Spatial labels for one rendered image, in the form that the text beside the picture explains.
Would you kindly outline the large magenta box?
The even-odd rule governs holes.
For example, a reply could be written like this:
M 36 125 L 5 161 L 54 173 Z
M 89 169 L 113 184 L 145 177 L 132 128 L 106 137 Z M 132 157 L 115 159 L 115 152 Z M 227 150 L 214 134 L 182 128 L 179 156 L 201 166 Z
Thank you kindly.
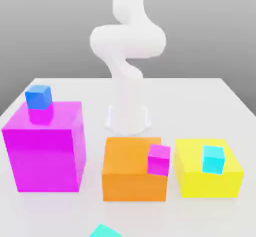
M 19 192 L 78 192 L 86 164 L 82 103 L 23 103 L 2 128 Z

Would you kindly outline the large yellow box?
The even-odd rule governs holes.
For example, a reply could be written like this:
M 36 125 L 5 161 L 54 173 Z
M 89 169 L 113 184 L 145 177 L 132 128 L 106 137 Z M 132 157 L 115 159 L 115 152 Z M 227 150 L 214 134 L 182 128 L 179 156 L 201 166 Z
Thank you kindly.
M 202 172 L 204 145 L 223 148 L 222 174 Z M 183 198 L 236 198 L 239 195 L 244 170 L 225 139 L 176 139 L 173 166 Z

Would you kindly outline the small turquoise cube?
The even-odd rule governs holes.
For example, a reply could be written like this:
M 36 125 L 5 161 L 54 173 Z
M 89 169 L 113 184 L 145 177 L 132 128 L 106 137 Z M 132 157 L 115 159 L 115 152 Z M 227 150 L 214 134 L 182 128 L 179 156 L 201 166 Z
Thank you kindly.
M 89 237 L 122 237 L 122 235 L 104 224 L 99 224 Z

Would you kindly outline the small magenta cube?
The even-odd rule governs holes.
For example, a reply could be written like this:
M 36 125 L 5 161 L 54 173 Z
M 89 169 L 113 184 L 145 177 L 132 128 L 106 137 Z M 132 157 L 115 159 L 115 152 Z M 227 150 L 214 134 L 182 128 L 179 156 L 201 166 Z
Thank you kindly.
M 169 175 L 171 147 L 150 144 L 147 156 L 147 173 L 167 177 Z

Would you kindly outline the small cyan cube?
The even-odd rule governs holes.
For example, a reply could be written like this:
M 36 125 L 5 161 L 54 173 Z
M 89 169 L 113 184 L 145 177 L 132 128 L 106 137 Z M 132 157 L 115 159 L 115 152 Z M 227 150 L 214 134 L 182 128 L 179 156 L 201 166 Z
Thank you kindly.
M 214 145 L 203 145 L 201 171 L 203 173 L 222 175 L 225 165 L 224 148 Z

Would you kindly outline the small blue cube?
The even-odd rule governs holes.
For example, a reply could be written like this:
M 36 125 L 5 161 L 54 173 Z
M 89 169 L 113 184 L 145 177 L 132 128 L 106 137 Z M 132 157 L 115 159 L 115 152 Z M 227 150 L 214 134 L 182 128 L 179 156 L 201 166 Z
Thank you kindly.
M 29 109 L 46 110 L 52 103 L 52 92 L 49 85 L 32 85 L 25 92 Z

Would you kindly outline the large orange box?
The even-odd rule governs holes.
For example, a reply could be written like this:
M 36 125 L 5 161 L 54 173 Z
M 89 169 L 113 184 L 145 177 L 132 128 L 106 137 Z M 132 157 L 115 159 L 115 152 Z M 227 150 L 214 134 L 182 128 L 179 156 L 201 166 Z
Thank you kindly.
M 148 173 L 150 145 L 160 137 L 108 137 L 102 167 L 105 202 L 164 202 L 168 177 Z

